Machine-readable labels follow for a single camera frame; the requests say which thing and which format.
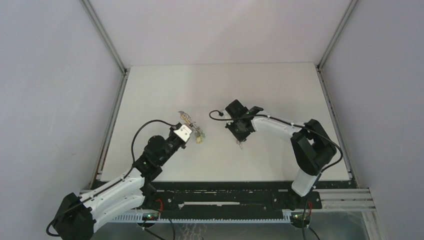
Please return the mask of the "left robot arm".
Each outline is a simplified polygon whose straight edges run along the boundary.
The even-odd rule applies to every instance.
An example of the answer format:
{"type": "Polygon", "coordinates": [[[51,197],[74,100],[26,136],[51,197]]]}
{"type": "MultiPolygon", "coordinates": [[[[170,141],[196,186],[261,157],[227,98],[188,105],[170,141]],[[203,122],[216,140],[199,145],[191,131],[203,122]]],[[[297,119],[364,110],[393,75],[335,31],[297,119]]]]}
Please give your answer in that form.
{"type": "Polygon", "coordinates": [[[103,225],[124,212],[153,207],[157,196],[151,182],[179,149],[184,149],[193,131],[186,124],[170,128],[167,138],[152,136],[140,157],[119,177],[89,192],[66,195],[46,233],[63,240],[89,240],[103,225]]]}

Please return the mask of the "right circuit board green led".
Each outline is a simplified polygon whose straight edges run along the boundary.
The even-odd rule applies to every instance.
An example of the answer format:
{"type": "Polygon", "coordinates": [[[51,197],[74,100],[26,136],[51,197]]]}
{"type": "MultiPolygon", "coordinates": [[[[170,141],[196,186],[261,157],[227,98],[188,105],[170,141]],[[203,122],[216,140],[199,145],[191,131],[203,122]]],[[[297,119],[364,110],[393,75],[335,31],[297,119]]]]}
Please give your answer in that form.
{"type": "Polygon", "coordinates": [[[310,220],[311,216],[309,214],[303,215],[300,213],[294,213],[291,217],[290,217],[290,221],[291,222],[308,222],[310,220]]]}

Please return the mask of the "large metal keyring yellow handle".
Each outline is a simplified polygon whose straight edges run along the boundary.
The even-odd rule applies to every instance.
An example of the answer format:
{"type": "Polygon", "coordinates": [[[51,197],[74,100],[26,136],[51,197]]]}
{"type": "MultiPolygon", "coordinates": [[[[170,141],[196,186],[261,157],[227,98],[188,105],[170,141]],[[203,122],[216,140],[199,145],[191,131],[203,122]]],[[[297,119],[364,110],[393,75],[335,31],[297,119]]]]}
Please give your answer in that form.
{"type": "Polygon", "coordinates": [[[180,114],[180,118],[193,129],[195,140],[196,140],[196,137],[202,137],[202,140],[203,140],[205,138],[205,134],[203,130],[191,118],[191,116],[184,111],[178,111],[178,113],[180,114]]]}

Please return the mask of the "circuit board green led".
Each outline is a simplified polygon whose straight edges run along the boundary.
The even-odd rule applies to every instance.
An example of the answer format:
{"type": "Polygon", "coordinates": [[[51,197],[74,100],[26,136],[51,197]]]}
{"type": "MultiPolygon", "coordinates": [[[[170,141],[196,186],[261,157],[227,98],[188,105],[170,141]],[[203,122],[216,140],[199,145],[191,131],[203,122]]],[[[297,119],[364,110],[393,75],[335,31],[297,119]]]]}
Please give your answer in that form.
{"type": "Polygon", "coordinates": [[[309,214],[303,215],[300,213],[294,213],[291,217],[290,217],[290,221],[291,222],[308,222],[310,220],[311,216],[309,214]]]}
{"type": "Polygon", "coordinates": [[[160,214],[158,214],[157,212],[144,213],[142,216],[142,221],[143,222],[157,221],[159,218],[160,218],[160,214]]]}

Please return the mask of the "left circuit board green led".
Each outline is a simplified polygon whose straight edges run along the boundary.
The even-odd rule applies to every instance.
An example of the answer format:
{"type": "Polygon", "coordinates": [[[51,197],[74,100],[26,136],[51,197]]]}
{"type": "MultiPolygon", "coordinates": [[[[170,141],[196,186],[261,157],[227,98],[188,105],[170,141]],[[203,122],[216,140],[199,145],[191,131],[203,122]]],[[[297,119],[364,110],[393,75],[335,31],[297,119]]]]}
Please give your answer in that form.
{"type": "Polygon", "coordinates": [[[159,218],[160,218],[160,214],[158,214],[157,212],[144,213],[142,216],[142,221],[143,222],[157,221],[159,218]]]}

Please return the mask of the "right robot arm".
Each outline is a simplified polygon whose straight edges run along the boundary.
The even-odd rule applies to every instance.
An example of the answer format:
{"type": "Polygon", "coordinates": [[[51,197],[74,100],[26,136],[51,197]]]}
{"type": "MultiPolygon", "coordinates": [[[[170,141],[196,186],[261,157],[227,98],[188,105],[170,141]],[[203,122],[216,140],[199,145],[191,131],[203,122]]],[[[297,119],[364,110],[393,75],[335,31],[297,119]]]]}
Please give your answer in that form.
{"type": "Polygon", "coordinates": [[[323,168],[337,153],[336,144],[330,140],[319,121],[296,123],[268,114],[262,107],[247,108],[237,99],[220,113],[227,119],[225,127],[242,143],[255,132],[288,140],[293,149],[299,171],[291,184],[289,203],[302,208],[309,201],[308,193],[322,174],[323,168]]]}

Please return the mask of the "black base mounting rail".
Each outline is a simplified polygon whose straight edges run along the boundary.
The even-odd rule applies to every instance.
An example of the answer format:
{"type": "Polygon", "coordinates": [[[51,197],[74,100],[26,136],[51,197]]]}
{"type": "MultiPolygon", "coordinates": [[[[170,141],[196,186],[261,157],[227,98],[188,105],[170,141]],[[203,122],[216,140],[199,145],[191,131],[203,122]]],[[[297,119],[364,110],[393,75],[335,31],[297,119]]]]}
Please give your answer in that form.
{"type": "Polygon", "coordinates": [[[355,189],[350,180],[319,181],[306,197],[291,193],[291,181],[152,182],[154,207],[171,217],[276,217],[277,212],[302,211],[306,201],[323,207],[324,190],[355,189]]]}

